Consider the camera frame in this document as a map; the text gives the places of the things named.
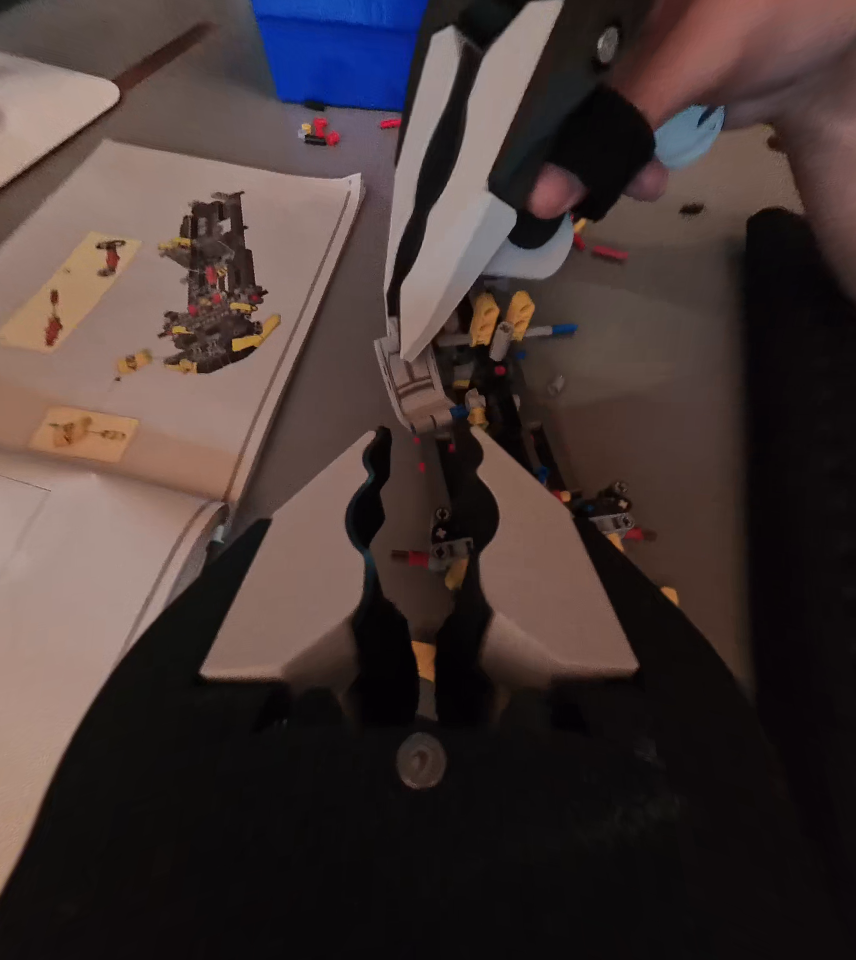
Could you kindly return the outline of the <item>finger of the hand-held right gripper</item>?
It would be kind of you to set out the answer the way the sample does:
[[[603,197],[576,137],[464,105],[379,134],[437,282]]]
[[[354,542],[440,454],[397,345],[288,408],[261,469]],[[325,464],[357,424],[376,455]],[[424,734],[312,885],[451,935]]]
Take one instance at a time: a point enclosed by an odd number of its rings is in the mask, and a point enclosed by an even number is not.
[[[427,222],[417,263],[401,287],[400,354],[416,359],[517,222],[519,200],[490,191],[489,179],[563,2],[530,2],[481,52],[465,129],[450,179]]]
[[[427,222],[454,170],[482,54],[460,29],[435,32],[399,140],[385,266],[386,318],[400,323],[401,287],[417,265]]]

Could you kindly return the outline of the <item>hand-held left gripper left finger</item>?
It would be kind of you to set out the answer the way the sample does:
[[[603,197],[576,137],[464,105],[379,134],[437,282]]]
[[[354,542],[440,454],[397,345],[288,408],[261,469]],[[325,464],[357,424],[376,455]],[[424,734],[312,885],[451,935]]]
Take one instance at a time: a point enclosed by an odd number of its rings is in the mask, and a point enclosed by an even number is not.
[[[372,551],[392,439],[387,427],[366,432],[276,511],[202,677],[347,695],[364,724],[414,719],[421,682],[411,633]]]

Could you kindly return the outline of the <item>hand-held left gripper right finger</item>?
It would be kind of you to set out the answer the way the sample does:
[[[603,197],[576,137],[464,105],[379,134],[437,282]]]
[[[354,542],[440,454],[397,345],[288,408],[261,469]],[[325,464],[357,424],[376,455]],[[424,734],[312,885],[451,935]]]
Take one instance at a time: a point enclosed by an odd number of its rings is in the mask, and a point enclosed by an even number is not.
[[[452,519],[467,568],[435,641],[442,724],[488,724],[499,693],[626,680],[638,659],[572,513],[477,427],[458,429]]]

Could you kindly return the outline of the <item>grey lego seat piece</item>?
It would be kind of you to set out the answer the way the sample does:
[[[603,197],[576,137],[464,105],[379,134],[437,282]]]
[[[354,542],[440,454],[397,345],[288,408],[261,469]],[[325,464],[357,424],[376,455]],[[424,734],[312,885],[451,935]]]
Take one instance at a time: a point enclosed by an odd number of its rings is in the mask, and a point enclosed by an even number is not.
[[[400,354],[399,324],[386,320],[386,334],[374,341],[388,400],[400,425],[415,436],[436,434],[453,423],[453,403],[443,388],[431,346],[411,361]]]

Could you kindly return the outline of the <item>lego car chassis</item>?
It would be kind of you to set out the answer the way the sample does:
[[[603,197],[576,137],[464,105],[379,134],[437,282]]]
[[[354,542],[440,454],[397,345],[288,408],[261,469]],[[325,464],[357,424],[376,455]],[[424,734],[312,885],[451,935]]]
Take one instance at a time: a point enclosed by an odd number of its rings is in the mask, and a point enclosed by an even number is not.
[[[463,404],[467,419],[453,421],[435,434],[413,440],[433,447],[446,490],[447,502],[434,512],[429,546],[422,552],[394,551],[392,558],[408,566],[420,566],[444,579],[446,588],[457,596],[468,567],[470,541],[456,529],[452,518],[451,497],[457,483],[455,440],[459,429],[482,429],[513,457],[534,479],[572,514],[579,534],[595,529],[616,549],[626,542],[651,541],[655,534],[638,527],[628,487],[619,481],[584,495],[566,483],[543,424],[526,422],[521,416],[518,394],[518,360],[525,340],[516,339],[523,331],[528,339],[545,335],[565,335],[575,326],[528,327],[534,304],[526,292],[516,293],[500,315],[495,298],[488,292],[473,302],[474,317],[468,323],[468,308],[458,308],[441,329],[431,347],[441,377],[442,388],[453,406]]]

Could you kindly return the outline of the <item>pile of small lego pins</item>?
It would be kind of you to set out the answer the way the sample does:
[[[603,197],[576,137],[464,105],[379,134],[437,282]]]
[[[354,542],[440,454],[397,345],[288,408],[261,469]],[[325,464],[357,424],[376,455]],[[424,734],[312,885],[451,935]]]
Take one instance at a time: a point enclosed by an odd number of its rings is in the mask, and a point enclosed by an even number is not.
[[[297,138],[310,146],[333,148],[341,141],[340,133],[334,129],[325,116],[315,116],[311,122],[302,122],[297,130]],[[614,263],[625,263],[629,258],[626,250],[610,245],[590,243],[586,237],[589,221],[584,217],[568,214],[573,228],[572,248],[578,252],[589,251],[591,257]]]

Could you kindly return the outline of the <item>person's right hand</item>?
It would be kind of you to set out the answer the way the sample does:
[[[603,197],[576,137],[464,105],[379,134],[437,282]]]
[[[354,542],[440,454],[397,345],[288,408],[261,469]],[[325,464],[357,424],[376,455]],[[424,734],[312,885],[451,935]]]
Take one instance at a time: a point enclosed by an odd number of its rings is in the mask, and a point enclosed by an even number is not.
[[[808,210],[856,232],[856,1],[657,2],[609,82],[652,129],[696,104],[771,126]]]

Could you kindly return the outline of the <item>blue plastic bin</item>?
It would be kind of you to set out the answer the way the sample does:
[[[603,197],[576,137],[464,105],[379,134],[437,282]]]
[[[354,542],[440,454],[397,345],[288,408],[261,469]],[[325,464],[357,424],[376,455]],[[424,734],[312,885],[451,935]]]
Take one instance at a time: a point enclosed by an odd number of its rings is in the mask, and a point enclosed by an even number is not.
[[[400,112],[426,1],[252,1],[278,100]]]

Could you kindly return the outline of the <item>open instruction booklet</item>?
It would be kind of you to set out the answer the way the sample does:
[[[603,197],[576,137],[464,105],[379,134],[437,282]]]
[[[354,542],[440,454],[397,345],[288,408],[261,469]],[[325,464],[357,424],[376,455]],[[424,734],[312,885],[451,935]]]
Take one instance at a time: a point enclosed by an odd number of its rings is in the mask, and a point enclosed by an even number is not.
[[[231,522],[364,196],[105,140],[0,246],[0,894]]]

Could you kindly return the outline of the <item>black dotted mat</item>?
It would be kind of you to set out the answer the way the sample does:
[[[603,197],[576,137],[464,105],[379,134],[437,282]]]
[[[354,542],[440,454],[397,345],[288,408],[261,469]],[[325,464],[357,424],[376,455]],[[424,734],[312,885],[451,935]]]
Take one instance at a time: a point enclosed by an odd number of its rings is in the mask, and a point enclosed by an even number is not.
[[[746,222],[756,702],[856,958],[856,306],[802,215]]]

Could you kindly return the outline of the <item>white board stand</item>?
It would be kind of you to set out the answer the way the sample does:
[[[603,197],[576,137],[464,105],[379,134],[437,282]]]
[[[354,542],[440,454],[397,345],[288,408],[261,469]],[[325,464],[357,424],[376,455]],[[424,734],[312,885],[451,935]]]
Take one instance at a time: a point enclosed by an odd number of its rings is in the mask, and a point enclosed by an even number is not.
[[[110,79],[0,52],[0,189],[120,98]]]

